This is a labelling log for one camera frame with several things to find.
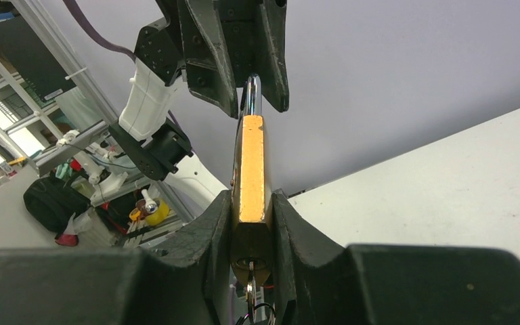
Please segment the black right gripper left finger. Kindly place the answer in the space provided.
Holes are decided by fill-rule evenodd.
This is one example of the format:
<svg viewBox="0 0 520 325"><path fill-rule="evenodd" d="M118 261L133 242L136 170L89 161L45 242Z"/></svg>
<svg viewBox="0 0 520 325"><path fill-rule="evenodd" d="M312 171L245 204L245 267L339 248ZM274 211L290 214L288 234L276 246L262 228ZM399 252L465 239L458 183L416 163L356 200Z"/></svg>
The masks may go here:
<svg viewBox="0 0 520 325"><path fill-rule="evenodd" d="M156 248L0 250L0 324L225 324L231 194Z"/></svg>

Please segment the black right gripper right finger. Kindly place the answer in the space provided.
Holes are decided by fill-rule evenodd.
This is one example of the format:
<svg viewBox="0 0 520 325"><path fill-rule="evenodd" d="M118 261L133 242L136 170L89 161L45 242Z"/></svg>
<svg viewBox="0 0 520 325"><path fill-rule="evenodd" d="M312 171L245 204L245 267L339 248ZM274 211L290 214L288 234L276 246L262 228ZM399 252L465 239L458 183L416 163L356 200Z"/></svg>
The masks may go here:
<svg viewBox="0 0 520 325"><path fill-rule="evenodd" d="M272 196L277 324L520 324L520 260L496 248L341 246Z"/></svg>

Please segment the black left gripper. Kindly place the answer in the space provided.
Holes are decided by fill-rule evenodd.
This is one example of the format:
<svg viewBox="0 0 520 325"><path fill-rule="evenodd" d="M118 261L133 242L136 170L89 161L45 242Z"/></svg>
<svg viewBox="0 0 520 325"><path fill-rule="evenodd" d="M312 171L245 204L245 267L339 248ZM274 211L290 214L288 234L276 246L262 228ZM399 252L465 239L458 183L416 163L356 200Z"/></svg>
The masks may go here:
<svg viewBox="0 0 520 325"><path fill-rule="evenodd" d="M289 109L285 60L286 1L157 1L181 42L189 92L238 117L237 88L249 74L278 112ZM259 53L253 48L259 46Z"/></svg>

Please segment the large padlock silver key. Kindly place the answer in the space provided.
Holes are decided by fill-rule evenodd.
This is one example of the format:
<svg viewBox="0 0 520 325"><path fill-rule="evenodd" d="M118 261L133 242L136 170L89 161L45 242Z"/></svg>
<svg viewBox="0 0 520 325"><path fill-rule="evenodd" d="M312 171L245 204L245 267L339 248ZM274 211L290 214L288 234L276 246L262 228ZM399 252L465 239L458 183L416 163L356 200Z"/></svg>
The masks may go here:
<svg viewBox="0 0 520 325"><path fill-rule="evenodd" d="M248 277L245 288L246 308L247 313L241 317L238 324L244 324L247 320L249 324L256 323L256 312L262 307L269 309L269 315L267 317L268 324L275 324L276 313L274 307L268 303L257 303L257 281L255 277L255 262L253 260L248 261Z"/></svg>

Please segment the large brass padlock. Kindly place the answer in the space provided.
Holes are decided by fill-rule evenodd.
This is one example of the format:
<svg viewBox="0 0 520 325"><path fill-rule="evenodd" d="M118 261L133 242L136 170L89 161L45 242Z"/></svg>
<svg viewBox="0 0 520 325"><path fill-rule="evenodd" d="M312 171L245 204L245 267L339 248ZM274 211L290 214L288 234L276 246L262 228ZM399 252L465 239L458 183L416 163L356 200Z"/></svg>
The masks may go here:
<svg viewBox="0 0 520 325"><path fill-rule="evenodd" d="M261 286L274 264L270 176L258 74L245 83L235 144L230 263L242 285Z"/></svg>

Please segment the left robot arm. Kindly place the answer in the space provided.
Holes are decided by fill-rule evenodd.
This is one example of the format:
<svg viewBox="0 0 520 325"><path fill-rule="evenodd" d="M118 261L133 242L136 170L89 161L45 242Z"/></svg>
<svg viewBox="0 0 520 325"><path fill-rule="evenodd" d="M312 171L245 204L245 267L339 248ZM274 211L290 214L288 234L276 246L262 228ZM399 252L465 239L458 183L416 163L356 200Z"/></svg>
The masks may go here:
<svg viewBox="0 0 520 325"><path fill-rule="evenodd" d="M196 98L242 119L262 103L289 108L285 1L159 1L163 17L143 27L127 105L111 136L136 167L206 208L224 190L169 116L182 83Z"/></svg>

